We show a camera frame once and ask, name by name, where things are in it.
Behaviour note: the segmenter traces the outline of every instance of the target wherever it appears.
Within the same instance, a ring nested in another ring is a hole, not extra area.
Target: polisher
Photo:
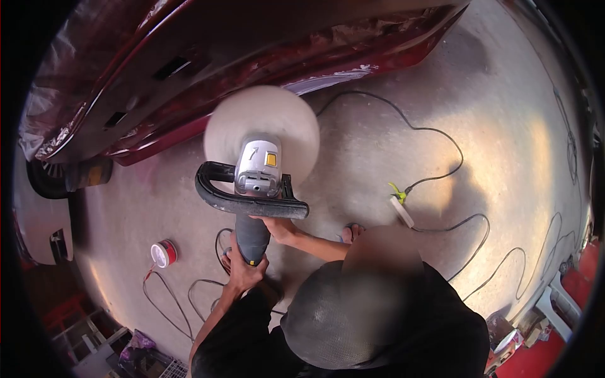
[[[195,187],[205,202],[235,214],[244,260],[258,265],[270,233],[262,217],[304,219],[309,206],[294,190],[319,154],[319,126],[309,105],[276,86],[236,92],[212,113],[204,134],[204,162]]]

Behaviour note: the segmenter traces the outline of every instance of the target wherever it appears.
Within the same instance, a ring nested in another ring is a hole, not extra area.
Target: polishing pad
[[[281,172],[294,189],[311,173],[319,154],[315,113],[296,94],[277,86],[253,86],[222,101],[204,133],[206,159],[236,165],[246,136],[266,132],[281,142]],[[220,183],[233,192],[233,183]]]

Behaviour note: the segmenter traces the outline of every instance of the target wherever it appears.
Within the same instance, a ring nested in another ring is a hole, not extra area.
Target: car tire
[[[60,200],[69,196],[65,187],[65,171],[60,164],[40,160],[28,161],[27,178],[34,191],[44,198]]]

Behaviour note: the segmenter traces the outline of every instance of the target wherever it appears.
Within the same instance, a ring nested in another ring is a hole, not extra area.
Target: power cord
[[[557,105],[559,107],[559,110],[561,112],[561,116],[563,118],[565,127],[567,129],[567,164],[569,167],[569,173],[571,176],[571,182],[574,186],[576,186],[577,182],[578,182],[578,171],[577,171],[577,146],[576,146],[576,142],[575,142],[575,137],[574,137],[574,133],[571,131],[571,127],[569,125],[569,121],[567,119],[567,113],[565,111],[565,108],[563,106],[563,101],[561,100],[561,97],[558,93],[558,90],[556,89],[556,87],[553,86],[553,93],[555,96],[555,99],[557,100]],[[423,178],[421,180],[418,180],[416,182],[414,182],[412,185],[409,185],[406,189],[405,189],[405,194],[408,195],[418,184],[421,184],[423,182],[426,181],[432,181],[432,180],[440,180],[441,178],[445,178],[448,177],[450,175],[453,175],[454,173],[456,173],[456,171],[458,171],[462,165],[464,164],[464,154],[462,152],[462,149],[460,148],[460,146],[458,145],[458,143],[456,143],[456,141],[449,135],[447,134],[445,131],[436,129],[436,128],[426,128],[426,127],[416,127],[413,126],[407,119],[407,117],[405,116],[405,114],[401,111],[401,109],[395,105],[393,102],[385,99],[384,97],[378,96],[376,94],[373,93],[369,93],[369,92],[365,92],[365,91],[343,91],[340,93],[337,93],[335,96],[333,96],[317,113],[316,116],[319,117],[336,99],[338,99],[341,96],[344,96],[346,94],[359,94],[359,95],[363,95],[363,96],[369,96],[372,97],[374,99],[380,100],[381,102],[386,103],[387,105],[389,105],[391,108],[393,108],[401,117],[401,119],[405,122],[405,124],[412,130],[414,131],[433,131],[436,133],[439,133],[441,135],[443,135],[444,137],[446,137],[458,150],[459,154],[460,154],[460,163],[456,166],[456,168],[454,168],[452,171],[448,172],[445,175],[441,175],[441,176],[435,176],[435,177],[427,177],[427,178]],[[580,191],[580,186],[577,186],[578,188],[578,195],[580,198],[580,215],[581,215],[581,205],[582,205],[582,198],[581,198],[581,191]],[[448,279],[448,282],[452,281],[456,276],[458,276],[460,273],[462,273],[462,271],[471,263],[471,261],[477,256],[477,254],[479,253],[479,251],[481,250],[481,248],[483,247],[483,245],[485,244],[485,242],[488,239],[489,236],[489,231],[491,229],[491,225],[489,222],[489,218],[482,213],[477,213],[477,214],[473,214],[470,217],[464,219],[463,221],[455,224],[454,226],[451,227],[447,227],[444,229],[422,229],[419,227],[412,227],[412,229],[416,232],[426,232],[426,233],[438,233],[438,232],[448,232],[448,231],[452,231],[457,229],[458,227],[466,224],[467,222],[469,222],[470,220],[474,219],[474,218],[482,218],[486,221],[487,223],[487,229],[485,231],[485,234],[483,236],[483,238],[481,239],[481,242],[479,242],[479,245],[477,246],[477,248],[475,249],[475,251],[473,252],[473,254],[471,255],[470,259],[466,261],[466,263],[464,263],[464,265],[458,269],[458,271],[456,273],[453,274],[452,277],[450,277]],[[492,272],[492,274],[489,276],[488,279],[486,279],[483,283],[481,283],[477,288],[475,288],[470,294],[468,294],[463,301],[466,301],[471,295],[473,295],[474,293],[477,293],[479,290],[481,290],[485,285],[487,285],[490,280],[492,280],[492,278],[495,276],[495,274],[498,272],[498,270],[500,269],[500,267],[502,266],[502,264],[509,258],[509,256],[511,256],[514,252],[519,251],[520,253],[523,254],[523,271],[521,273],[521,277],[519,278],[519,284],[517,285],[517,290],[515,291],[515,298],[516,300],[521,299],[521,297],[525,294],[525,291],[527,291],[531,281],[534,278],[534,275],[536,273],[536,269],[538,268],[539,265],[539,261],[540,258],[542,256],[542,253],[544,252],[544,247],[546,245],[546,240],[548,238],[548,235],[550,234],[552,225],[555,221],[556,218],[559,218],[560,223],[559,223],[559,228],[557,231],[557,241],[555,242],[554,246],[552,247],[552,249],[549,251],[548,253],[548,257],[546,258],[546,262],[544,264],[544,266],[546,267],[542,274],[540,275],[540,280],[543,280],[545,273],[548,271],[548,268],[550,268],[550,265],[552,264],[552,259],[555,256],[555,253],[557,251],[557,246],[559,244],[560,241],[562,241],[563,239],[567,238],[569,235],[574,236],[574,248],[577,247],[577,243],[580,240],[580,228],[581,228],[581,217],[580,217],[580,223],[578,225],[578,233],[576,233],[575,231],[570,231],[567,234],[561,236],[561,230],[563,228],[563,217],[561,215],[560,212],[556,212],[550,221],[550,224],[548,226],[548,230],[546,231],[546,235],[544,236],[544,241],[542,242],[542,248],[540,249],[540,254],[538,255],[538,263],[536,263],[536,265],[534,266],[534,269],[532,271],[532,274],[529,278],[529,281],[527,283],[527,285],[525,286],[525,288],[523,289],[523,291],[521,293],[519,293],[519,290],[521,289],[521,283],[523,282],[523,278],[525,277],[525,268],[527,266],[527,253],[525,252],[525,250],[521,247],[514,247],[513,249],[511,249],[505,256],[504,258],[502,258],[502,260],[500,261],[500,263],[498,264],[498,266],[495,268],[495,270]],[[221,265],[221,267],[223,268],[223,270],[225,271],[225,273],[227,275],[229,275],[229,271],[227,270],[227,268],[223,265],[223,262],[220,258],[220,255],[218,254],[218,245],[219,245],[219,238],[220,235],[223,232],[232,232],[232,229],[229,228],[224,228],[218,231],[217,236],[214,240],[214,252],[216,254],[218,263]],[[174,328],[176,328],[180,333],[184,334],[185,336],[187,336],[191,342],[193,343],[195,341],[195,337],[193,336],[193,332],[191,330],[191,325],[189,323],[189,319],[187,318],[187,316],[185,315],[185,312],[183,311],[183,308],[181,307],[176,295],[174,294],[174,292],[170,289],[170,287],[168,286],[168,284],[166,283],[164,277],[158,273],[153,271],[154,267],[151,267],[150,271],[147,273],[147,275],[145,276],[144,280],[143,280],[143,293],[145,294],[145,297],[147,298],[147,300],[155,307],[156,310],[158,310],[158,312],[170,323],[172,324],[172,326]],[[147,293],[147,287],[146,287],[146,282],[148,280],[149,277],[151,277],[151,275],[157,275],[162,284],[164,285],[164,287],[166,287],[167,291],[170,293],[170,295],[172,296],[174,302],[177,304],[177,307],[181,313],[181,315],[183,316],[183,319],[185,320],[185,323],[187,324],[187,328],[189,333],[183,331],[179,326],[177,326],[172,320],[170,320],[170,318],[167,317],[167,315],[164,314],[164,312],[162,312],[158,306],[151,300],[151,298],[149,297],[149,294]],[[218,281],[213,281],[211,279],[196,279],[191,286],[189,286],[189,290],[187,291],[187,299],[189,300],[189,303],[191,304],[191,307],[193,307],[193,309],[195,310],[195,313],[200,317],[202,322],[206,322],[206,319],[204,318],[204,316],[202,316],[202,314],[200,313],[200,311],[198,310],[198,308],[195,306],[192,298],[191,298],[191,291],[193,290],[193,288],[195,287],[195,285],[198,282],[205,282],[205,283],[209,283],[209,284],[213,284],[213,285],[218,285],[218,286],[224,286],[224,284],[218,282]],[[211,305],[211,311],[214,309],[214,306],[216,305],[216,303],[218,302],[218,298],[212,303]],[[277,314],[281,314],[284,315],[283,312],[280,311],[276,311],[276,310],[272,310],[272,312],[277,313]]]
[[[567,119],[567,113],[565,112],[565,108],[563,106],[563,101],[561,100],[561,97],[559,96],[558,90],[556,89],[556,87],[553,86],[553,93],[555,96],[555,99],[557,100],[557,105],[559,107],[559,110],[561,112],[561,116],[563,118],[565,127],[567,129],[567,164],[569,167],[569,173],[571,175],[571,181],[572,184],[574,186],[576,186],[577,182],[578,182],[578,171],[577,171],[577,147],[576,147],[576,142],[575,142],[575,137],[574,137],[574,133],[571,131],[571,127],[569,126],[569,121]],[[381,102],[386,103],[387,105],[389,105],[393,110],[395,110],[399,116],[401,117],[401,119],[404,121],[404,123],[412,130],[414,131],[433,131],[433,132],[437,132],[443,136],[445,136],[458,150],[459,154],[460,154],[460,163],[458,164],[458,166],[456,166],[456,168],[454,168],[452,171],[450,171],[449,173],[445,174],[445,175],[441,175],[441,176],[436,176],[436,177],[428,177],[428,178],[424,178],[422,180],[418,180],[416,182],[414,182],[412,185],[408,186],[405,189],[405,194],[408,195],[412,189],[414,189],[414,187],[416,187],[416,185],[426,182],[426,181],[431,181],[431,180],[439,180],[441,178],[445,178],[447,176],[453,175],[456,171],[458,171],[460,169],[460,167],[462,167],[462,164],[464,163],[464,154],[460,148],[460,146],[458,145],[458,143],[456,143],[456,141],[449,135],[447,134],[445,131],[439,130],[439,129],[435,129],[435,128],[425,128],[425,127],[415,127],[413,126],[410,121],[408,121],[407,117],[405,116],[405,114],[403,113],[403,111],[401,111],[401,109],[395,105],[393,102],[385,99],[384,97],[381,97],[379,95],[373,94],[373,93],[369,93],[369,92],[365,92],[365,91],[355,91],[355,90],[350,90],[350,91],[342,91],[340,93],[337,93],[336,95],[334,95],[315,115],[317,117],[319,117],[336,99],[338,99],[341,96],[344,96],[346,94],[359,94],[359,95],[363,95],[363,96],[369,96],[372,97],[376,100],[379,100]],[[579,194],[579,198],[580,198],[580,215],[581,215],[581,204],[582,204],[582,199],[581,199],[581,192],[580,192],[580,186],[578,185],[578,194]],[[485,231],[485,234],[483,236],[483,239],[481,240],[481,242],[479,243],[479,245],[477,246],[477,248],[475,249],[475,252],[473,253],[473,255],[470,257],[469,260],[467,260],[466,263],[464,263],[464,265],[458,269],[458,271],[456,273],[453,274],[452,277],[450,277],[448,279],[448,282],[452,281],[456,276],[458,276],[467,266],[468,264],[471,263],[471,261],[475,258],[475,256],[477,256],[477,254],[479,253],[479,251],[481,250],[481,248],[483,247],[483,245],[485,244],[485,242],[488,239],[489,236],[489,231],[490,231],[490,223],[489,223],[489,218],[482,213],[477,213],[474,215],[471,215],[470,217],[464,219],[463,221],[459,222],[458,224],[451,226],[451,227],[447,227],[445,229],[421,229],[418,227],[412,227],[412,229],[414,231],[417,232],[447,232],[447,231],[452,231],[455,230],[456,228],[462,226],[463,224],[465,224],[466,222],[470,221],[473,218],[483,218],[486,223],[487,223],[487,229]],[[550,234],[551,231],[551,227],[553,225],[553,222],[555,221],[556,218],[560,219],[560,225],[558,228],[558,232],[557,232],[557,241],[555,242],[555,245],[552,247],[552,249],[549,251],[548,253],[548,257],[546,258],[546,262],[550,261],[548,264],[545,264],[546,269],[544,269],[543,273],[540,276],[540,280],[543,280],[544,278],[544,274],[546,273],[546,271],[548,270],[548,268],[550,267],[550,264],[552,263],[552,258],[554,257],[556,250],[557,250],[557,246],[559,244],[560,241],[562,241],[563,239],[567,238],[569,235],[573,234],[574,235],[574,248],[577,247],[577,243],[580,239],[580,228],[581,228],[581,216],[580,216],[580,224],[578,225],[578,233],[576,234],[575,231],[571,231],[563,236],[561,236],[561,229],[563,227],[563,217],[561,216],[560,212],[556,212],[552,218],[551,218],[551,222],[550,225],[548,226],[548,230],[546,231],[546,235],[544,236],[544,241],[542,242],[542,248],[540,249],[540,254],[538,255],[538,263],[536,263],[536,265],[534,266],[534,269],[532,271],[532,275],[530,276],[530,279],[527,283],[527,285],[525,286],[525,288],[523,289],[523,291],[521,293],[519,293],[519,290],[521,289],[521,283],[523,282],[523,278],[525,276],[525,268],[527,266],[527,254],[525,252],[525,250],[521,247],[514,247],[513,249],[511,249],[505,256],[504,258],[500,261],[500,264],[498,264],[498,266],[496,267],[496,269],[493,271],[493,273],[489,276],[488,279],[486,279],[483,283],[481,283],[475,290],[473,290],[470,294],[468,294],[463,301],[466,301],[471,295],[473,295],[474,293],[477,293],[479,290],[481,290],[485,285],[487,285],[490,280],[492,280],[492,278],[495,276],[495,274],[498,272],[498,270],[500,269],[500,267],[502,266],[502,264],[509,258],[509,256],[511,256],[514,252],[519,251],[520,253],[523,254],[523,271],[521,273],[521,277],[519,279],[519,284],[517,285],[517,290],[515,292],[515,298],[516,300],[519,300],[523,294],[525,294],[525,291],[527,291],[531,281],[534,278],[536,269],[539,265],[539,261],[540,258],[542,256],[542,253],[544,252],[544,247],[546,245],[546,240],[548,238],[548,235]]]
[[[214,239],[214,252],[216,254],[218,263],[221,265],[221,267],[223,268],[223,270],[225,271],[225,273],[229,276],[229,271],[227,270],[227,268],[224,266],[220,255],[218,254],[218,246],[220,244],[219,239],[220,236],[223,232],[233,232],[232,229],[229,228],[224,228],[221,229],[217,232],[217,236]],[[189,323],[189,319],[187,318],[187,316],[185,315],[185,312],[183,311],[183,307],[181,307],[181,304],[179,303],[176,295],[174,294],[174,292],[170,289],[170,287],[168,286],[168,284],[166,283],[166,280],[164,279],[164,277],[159,273],[156,272],[155,270],[153,270],[155,267],[155,265],[153,265],[151,267],[151,269],[149,270],[149,272],[147,273],[147,275],[145,276],[145,278],[143,279],[143,294],[145,294],[145,297],[147,298],[147,300],[149,301],[149,303],[151,303],[153,305],[153,307],[155,307],[155,309],[170,323],[172,324],[172,326],[174,328],[176,328],[180,333],[184,334],[185,336],[187,336],[189,338],[189,340],[191,340],[191,342],[193,343],[195,341],[195,337],[193,335],[193,332],[191,330],[191,324]],[[183,316],[183,319],[185,320],[185,323],[187,324],[187,329],[189,330],[189,333],[183,331],[178,325],[176,325],[172,320],[170,320],[170,318],[164,314],[163,311],[160,310],[160,308],[154,303],[153,300],[151,300],[151,298],[149,297],[149,294],[147,293],[147,280],[151,277],[151,275],[156,275],[160,278],[160,281],[162,282],[162,284],[164,285],[164,287],[166,288],[166,290],[168,291],[168,293],[170,293],[170,295],[172,296],[174,302],[177,304],[178,310],[180,311],[181,315]],[[189,300],[189,304],[191,304],[191,307],[193,307],[195,313],[197,314],[197,316],[200,317],[201,321],[203,323],[206,322],[206,318],[204,318],[204,316],[201,314],[201,312],[199,311],[199,309],[197,308],[197,306],[195,306],[193,299],[191,298],[191,292],[193,291],[193,288],[195,287],[195,285],[197,285],[198,282],[205,282],[208,284],[213,284],[213,285],[217,285],[217,286],[225,286],[225,284],[220,283],[218,281],[214,281],[212,279],[196,279],[191,286],[189,286],[189,290],[187,290],[187,299]],[[210,311],[212,312],[214,310],[214,307],[216,306],[218,300],[220,298],[217,298],[214,300],[214,302],[212,302],[212,305],[210,306]],[[276,313],[276,314],[280,314],[280,315],[285,315],[286,313],[283,313],[281,311],[277,311],[277,310],[271,310],[272,313]]]

